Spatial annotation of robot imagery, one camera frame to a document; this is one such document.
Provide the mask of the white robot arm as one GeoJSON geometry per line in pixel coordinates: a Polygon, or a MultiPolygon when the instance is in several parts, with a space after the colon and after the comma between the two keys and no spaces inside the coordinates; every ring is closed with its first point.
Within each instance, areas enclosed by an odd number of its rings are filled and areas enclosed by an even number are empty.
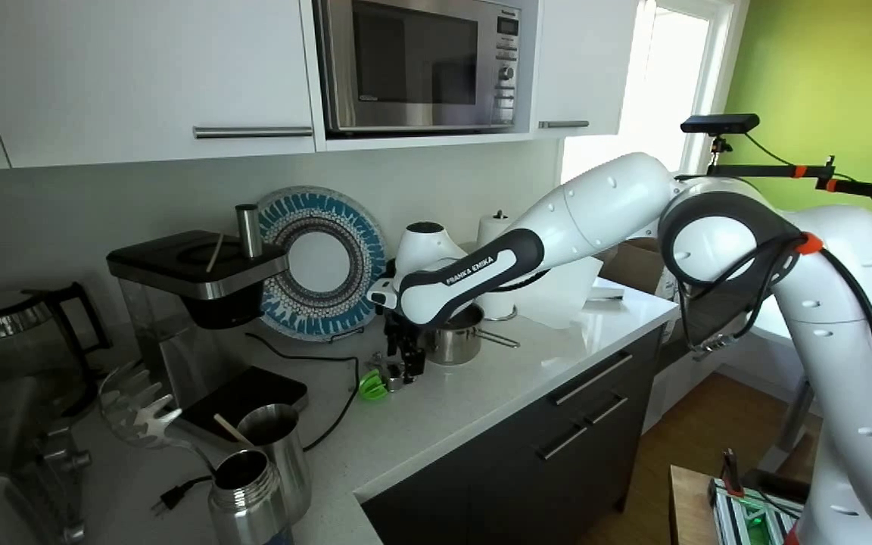
{"type": "Polygon", "coordinates": [[[433,328],[489,291],[596,259],[649,233],[682,302],[682,338],[703,343],[780,311],[821,408],[821,445],[797,545],[872,545],[872,213],[780,213],[738,178],[676,178],[623,154],[545,195],[469,254],[396,261],[371,300],[433,328]]]}

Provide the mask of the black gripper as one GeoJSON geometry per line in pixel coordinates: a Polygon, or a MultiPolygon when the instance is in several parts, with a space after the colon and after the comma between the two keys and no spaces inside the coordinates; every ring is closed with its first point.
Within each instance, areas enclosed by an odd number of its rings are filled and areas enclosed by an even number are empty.
{"type": "Polygon", "coordinates": [[[426,335],[396,311],[384,314],[388,353],[404,362],[404,383],[411,384],[426,367],[426,335]]]}

